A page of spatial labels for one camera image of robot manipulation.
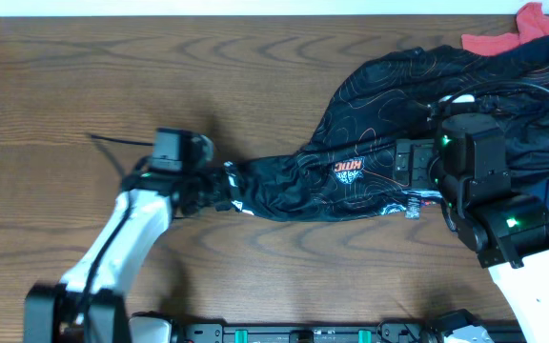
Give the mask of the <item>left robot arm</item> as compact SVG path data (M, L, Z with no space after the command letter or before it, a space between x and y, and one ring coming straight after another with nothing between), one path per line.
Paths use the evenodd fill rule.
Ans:
M35 284L24 305L26 342L130 342L125 299L156 240L175 215L212 205L222 175L135 170L123 178L114 211L85 255L55 285Z

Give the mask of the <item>black orange patterned jersey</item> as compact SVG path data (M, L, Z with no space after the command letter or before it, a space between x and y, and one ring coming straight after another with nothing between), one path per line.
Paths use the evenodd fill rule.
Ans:
M549 173L549 36L495 56L441 46L364 63L336 90L313 136L291 155L227 163L220 211L274 221L332 222L403 212L433 190L394 179L398 139L425 139L438 100L475 96L505 134L512 186Z

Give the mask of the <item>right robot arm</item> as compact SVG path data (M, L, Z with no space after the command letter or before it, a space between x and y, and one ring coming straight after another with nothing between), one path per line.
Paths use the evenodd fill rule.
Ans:
M498 286L524 339L549 342L549 211L513 190L496 120L458 114L431 139L398 139L394 176L440 194L449 226Z

